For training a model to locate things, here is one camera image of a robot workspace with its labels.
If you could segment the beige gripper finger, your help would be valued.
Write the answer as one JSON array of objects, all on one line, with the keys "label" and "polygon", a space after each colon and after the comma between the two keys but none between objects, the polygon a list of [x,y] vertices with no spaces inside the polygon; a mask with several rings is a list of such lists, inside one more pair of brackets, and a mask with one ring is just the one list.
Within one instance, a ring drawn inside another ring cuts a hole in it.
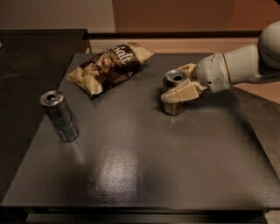
[{"label": "beige gripper finger", "polygon": [[179,67],[178,70],[183,72],[187,78],[194,79],[195,78],[195,72],[194,72],[195,67],[196,67],[195,64],[189,63],[189,64]]},{"label": "beige gripper finger", "polygon": [[207,88],[197,81],[184,80],[176,87],[161,95],[165,103],[187,102],[198,98]]}]

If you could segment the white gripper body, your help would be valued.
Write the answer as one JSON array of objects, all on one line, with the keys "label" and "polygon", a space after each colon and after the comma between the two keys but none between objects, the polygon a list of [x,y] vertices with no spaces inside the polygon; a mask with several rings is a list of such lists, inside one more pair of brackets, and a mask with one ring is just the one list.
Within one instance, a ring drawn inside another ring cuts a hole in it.
[{"label": "white gripper body", "polygon": [[228,90],[230,87],[226,61],[221,53],[200,60],[195,67],[195,74],[198,82],[211,93]]}]

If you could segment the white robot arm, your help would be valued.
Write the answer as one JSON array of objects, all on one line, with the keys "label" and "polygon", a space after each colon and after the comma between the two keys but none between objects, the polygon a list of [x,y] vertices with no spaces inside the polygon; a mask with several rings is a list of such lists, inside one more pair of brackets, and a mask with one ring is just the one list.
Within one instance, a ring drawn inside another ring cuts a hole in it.
[{"label": "white robot arm", "polygon": [[215,53],[198,63],[179,68],[186,79],[161,95],[164,103],[187,102],[204,90],[218,93],[231,85],[259,82],[280,75],[280,22],[266,27],[258,45],[245,45],[226,53]]}]

